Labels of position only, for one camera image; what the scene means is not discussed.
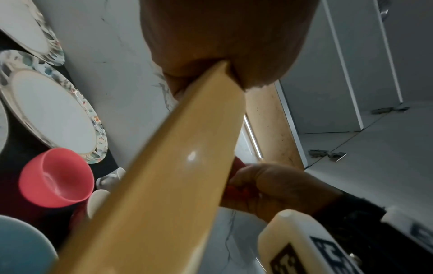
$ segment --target hand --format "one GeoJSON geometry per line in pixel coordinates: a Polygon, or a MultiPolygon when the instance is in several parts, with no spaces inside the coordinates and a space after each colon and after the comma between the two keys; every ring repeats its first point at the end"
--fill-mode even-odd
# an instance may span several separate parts
{"type": "Polygon", "coordinates": [[[253,186],[259,197],[223,198],[221,206],[255,214],[266,222],[285,209],[313,214],[338,199],[342,192],[289,166],[255,164],[240,169],[229,181],[238,189],[253,186]]]}
{"type": "Polygon", "coordinates": [[[153,61],[177,97],[219,60],[244,89],[279,79],[304,43],[318,0],[140,0],[153,61]]]}

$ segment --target blue bowl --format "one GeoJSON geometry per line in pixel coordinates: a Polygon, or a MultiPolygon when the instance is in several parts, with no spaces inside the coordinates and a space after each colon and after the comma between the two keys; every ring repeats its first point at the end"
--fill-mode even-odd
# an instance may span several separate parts
{"type": "Polygon", "coordinates": [[[0,215],[0,273],[44,274],[57,253],[39,230],[15,218],[0,215]]]}

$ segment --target white cup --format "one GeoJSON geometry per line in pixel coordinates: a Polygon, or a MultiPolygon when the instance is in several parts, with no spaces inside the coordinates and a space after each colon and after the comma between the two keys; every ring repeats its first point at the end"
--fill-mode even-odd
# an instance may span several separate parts
{"type": "Polygon", "coordinates": [[[123,168],[118,168],[112,173],[105,175],[102,178],[96,180],[96,189],[104,189],[106,191],[112,191],[122,180],[126,171],[123,168]]]}
{"type": "Polygon", "coordinates": [[[104,189],[93,192],[85,203],[82,203],[74,210],[69,222],[69,228],[74,230],[81,223],[89,222],[109,195],[110,193],[104,189]]]}

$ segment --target black sleeve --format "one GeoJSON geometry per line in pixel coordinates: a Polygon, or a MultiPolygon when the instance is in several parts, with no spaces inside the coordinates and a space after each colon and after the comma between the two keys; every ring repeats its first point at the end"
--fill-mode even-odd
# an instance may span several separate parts
{"type": "Polygon", "coordinates": [[[317,212],[318,220],[365,273],[423,273],[431,255],[397,230],[381,223],[386,213],[365,199],[345,193],[317,212]]]}

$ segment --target pink bowl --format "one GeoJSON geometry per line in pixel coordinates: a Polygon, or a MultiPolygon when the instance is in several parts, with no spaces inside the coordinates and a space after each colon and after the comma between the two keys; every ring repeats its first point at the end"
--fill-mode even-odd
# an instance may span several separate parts
{"type": "Polygon", "coordinates": [[[94,178],[86,161],[65,148],[50,149],[27,163],[19,177],[21,194],[30,202],[59,208],[87,199],[94,178]]]}

